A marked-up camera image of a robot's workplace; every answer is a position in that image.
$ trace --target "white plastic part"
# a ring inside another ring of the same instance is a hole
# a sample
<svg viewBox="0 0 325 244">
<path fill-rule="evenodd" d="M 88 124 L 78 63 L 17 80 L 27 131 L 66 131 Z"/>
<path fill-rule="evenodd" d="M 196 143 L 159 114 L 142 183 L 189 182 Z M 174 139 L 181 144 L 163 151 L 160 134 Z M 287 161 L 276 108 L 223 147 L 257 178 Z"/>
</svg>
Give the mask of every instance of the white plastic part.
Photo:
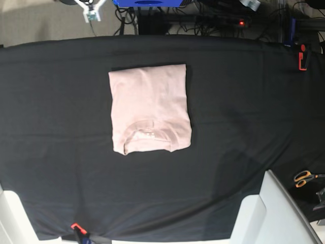
<svg viewBox="0 0 325 244">
<path fill-rule="evenodd" d="M 39 243 L 18 195 L 11 191 L 0 194 L 0 239 L 5 244 Z"/>
<path fill-rule="evenodd" d="M 89 16 L 95 16 L 97 21 L 101 21 L 99 10 L 106 0 L 100 0 L 97 4 L 92 5 L 93 9 L 90 10 L 89 6 L 80 0 L 74 0 L 80 7 L 83 8 L 83 17 L 86 23 L 89 23 Z"/>
<path fill-rule="evenodd" d="M 246 197 L 239 211 L 230 240 L 231 244 L 322 243 L 271 170 L 264 175 L 259 198 L 255 196 L 255 199 L 247 199 Z"/>
<path fill-rule="evenodd" d="M 230 243 L 255 243 L 265 216 L 266 207 L 259 195 L 245 197 L 240 205 Z"/>
</svg>

